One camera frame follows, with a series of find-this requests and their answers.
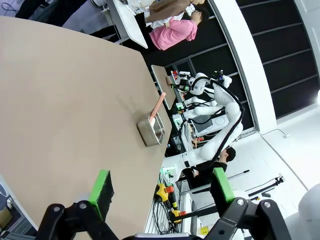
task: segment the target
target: table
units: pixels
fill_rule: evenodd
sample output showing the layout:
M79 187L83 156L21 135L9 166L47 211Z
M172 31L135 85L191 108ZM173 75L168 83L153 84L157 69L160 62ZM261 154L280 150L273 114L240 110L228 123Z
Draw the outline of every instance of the table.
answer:
M35 227L48 205L70 206L109 169L108 225L120 239L142 232L171 123L162 105L163 143L145 147L136 124L159 94L141 54L13 17L0 17L0 31L0 174ZM143 197L131 197L141 183Z
M160 92L165 92L164 103L167 108L170 110L176 99L175 91L168 86L166 77L168 76L166 69L163 66L151 65L151 69L156 80L156 83L159 86Z
M146 40L139 28L135 16L130 10L119 0L105 0L105 2L109 7L112 21L116 25L121 37L121 40L117 43L122 43L130 38L135 43L147 49L148 45Z

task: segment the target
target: pink handle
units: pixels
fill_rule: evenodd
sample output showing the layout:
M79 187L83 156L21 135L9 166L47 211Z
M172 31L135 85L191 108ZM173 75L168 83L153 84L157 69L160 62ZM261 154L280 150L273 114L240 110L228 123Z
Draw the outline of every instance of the pink handle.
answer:
M150 119L149 119L149 122L150 122L150 123L151 123L152 120L155 118L155 116L156 116L156 114L157 114L157 112L158 112L158 110L159 110L162 102L163 102L164 99L165 99L165 96L166 96L166 93L165 93L165 92L161 93L161 95L160 95L158 101L156 102L156 105L155 105L155 107L154 107L154 109L153 109L153 111L152 111L152 113L151 113L151 115L150 115Z

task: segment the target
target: black pole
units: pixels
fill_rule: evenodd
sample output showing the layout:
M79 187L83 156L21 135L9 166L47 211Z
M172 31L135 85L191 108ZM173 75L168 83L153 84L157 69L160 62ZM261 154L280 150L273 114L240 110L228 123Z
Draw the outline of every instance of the black pole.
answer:
M259 194L259 193L262 193L263 191L265 191L265 190L267 190L267 189L270 189L270 188L273 188L273 187L275 187L275 186L278 186L280 183L283 183L283 182L284 182L284 180L282 179L282 177L280 177L279 180L278 180L278 179L275 180L275 183L274 183L274 184L271 184L271 185L266 186L266 187L264 187L264 188L262 188L262 189L260 189L260 190L258 190L258 191L254 191L253 193L250 193L250 194L249 194L249 197L251 197L251 196L253 196L253 195L256 195L256 194Z
M191 217L194 217L194 216L201 217L201 216L205 216L205 215L209 215L209 214L214 214L214 213L217 213L217 212L218 212L217 207L216 206L211 206L211 207L207 207L207 208L202 209L202 210L192 211L190 213L187 213L186 215L172 217L172 218L170 218L170 220L172 222L174 222L174 221L181 220L181 219L187 219L187 218L191 218Z

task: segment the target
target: metal container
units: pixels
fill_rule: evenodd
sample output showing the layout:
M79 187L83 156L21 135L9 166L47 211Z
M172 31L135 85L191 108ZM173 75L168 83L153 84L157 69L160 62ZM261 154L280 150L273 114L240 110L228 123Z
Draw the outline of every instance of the metal container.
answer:
M166 133L165 126L160 119L159 113L157 112L155 115L155 123L153 127L150 124L150 114L151 112L144 115L136 124L144 144L147 147L161 144Z

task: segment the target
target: brown jacket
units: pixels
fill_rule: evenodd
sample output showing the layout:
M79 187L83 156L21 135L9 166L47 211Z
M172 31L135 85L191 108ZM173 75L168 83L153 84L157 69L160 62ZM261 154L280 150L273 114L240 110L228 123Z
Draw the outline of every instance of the brown jacket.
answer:
M145 19L146 23L178 16L186 7L191 4L191 0L161 0L150 5L150 16Z

